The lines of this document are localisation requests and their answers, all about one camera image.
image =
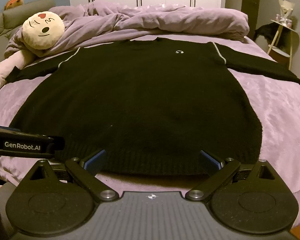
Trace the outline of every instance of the gray sofa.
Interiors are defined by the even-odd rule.
[[[9,39],[24,21],[35,13],[48,11],[54,6],[54,0],[37,0],[0,13],[0,62],[4,60],[3,54]]]

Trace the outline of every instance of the orange plush toy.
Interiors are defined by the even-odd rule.
[[[4,10],[15,8],[19,5],[23,5],[23,0],[9,0],[9,2],[7,2],[7,4],[4,7]]]

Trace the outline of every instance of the table top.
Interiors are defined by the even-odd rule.
[[[282,25],[283,27],[285,27],[285,28],[287,28],[287,29],[289,29],[289,30],[291,30],[291,31],[293,31],[293,32],[296,33],[296,31],[293,30],[292,28],[288,28],[287,26],[284,26],[283,24],[281,24],[281,23],[279,23],[279,22],[277,22],[277,21],[274,21],[274,20],[271,20],[271,21],[274,22],[274,23],[277,23],[277,24],[279,24],[279,25]]]

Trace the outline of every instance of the black device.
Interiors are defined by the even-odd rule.
[[[51,159],[64,145],[62,137],[29,134],[0,126],[0,155],[3,156]]]
[[[0,127],[0,152],[9,156],[10,149],[3,149],[7,141],[41,143],[42,153],[26,156],[34,158],[46,156],[43,149],[51,157],[64,147],[59,137]],[[241,165],[204,151],[200,156],[210,177],[185,197],[181,192],[123,192],[120,197],[95,177],[106,161],[105,150],[64,164],[39,160],[7,201],[6,215],[15,229],[11,240],[297,239],[289,230],[298,202],[268,161]]]

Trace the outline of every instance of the stuffed animal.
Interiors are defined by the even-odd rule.
[[[23,0],[9,0],[9,2],[6,3],[6,5],[4,6],[4,10],[8,10],[11,8],[15,8],[19,5],[23,5]]]
[[[53,47],[65,32],[62,19],[53,12],[40,12],[29,17],[22,26],[25,43],[34,49]]]
[[[65,32],[62,19],[55,13],[45,11],[29,17],[22,26],[25,45],[34,49],[53,47]],[[0,89],[6,84],[6,78],[16,66],[23,69],[31,64],[35,55],[26,49],[19,50],[0,62]]]

